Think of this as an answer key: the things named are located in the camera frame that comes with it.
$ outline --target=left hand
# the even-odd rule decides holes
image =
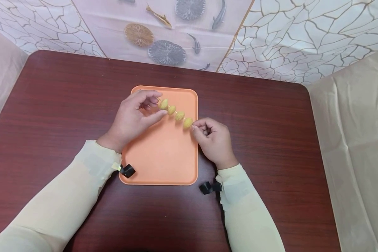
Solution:
[[[111,128],[101,136],[97,143],[105,148],[121,153],[123,147],[138,137],[147,128],[159,122],[166,114],[166,110],[157,111],[145,116],[139,109],[150,110],[157,107],[157,97],[162,93],[155,90],[138,90],[120,104]]]

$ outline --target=wrist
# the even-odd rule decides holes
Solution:
[[[106,132],[97,140],[97,144],[100,146],[113,149],[116,153],[122,153],[122,149],[125,147],[125,144],[122,141],[118,141],[118,138],[113,137],[109,132]]]
[[[232,154],[232,156],[224,160],[221,160],[220,162],[216,162],[215,164],[216,164],[217,170],[224,170],[224,169],[228,169],[236,165],[239,165],[239,162],[237,158],[234,156],[234,154]]]

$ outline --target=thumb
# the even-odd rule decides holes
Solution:
[[[193,137],[196,139],[196,141],[202,145],[203,143],[205,143],[205,141],[207,141],[207,137],[203,134],[203,132],[200,130],[199,127],[197,127],[196,125],[192,125],[192,135]]]
[[[144,123],[147,125],[147,127],[150,127],[151,125],[159,122],[167,113],[168,112],[166,110],[157,111],[154,114],[144,117]]]

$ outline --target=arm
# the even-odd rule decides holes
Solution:
[[[242,166],[217,172],[232,251],[284,252],[279,231]]]
[[[194,122],[192,134],[205,156],[217,167],[223,185],[221,204],[232,251],[284,252],[272,217],[234,156],[228,128],[205,118]]]
[[[86,141],[72,163],[45,186],[0,233],[0,252],[62,251],[120,165],[123,146],[158,122],[166,111],[145,117],[139,109],[157,106],[156,91],[139,91],[119,107],[110,130]]]

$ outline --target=golden disc pattern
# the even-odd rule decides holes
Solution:
[[[154,42],[153,33],[146,26],[131,23],[125,27],[127,39],[137,46],[149,46]]]

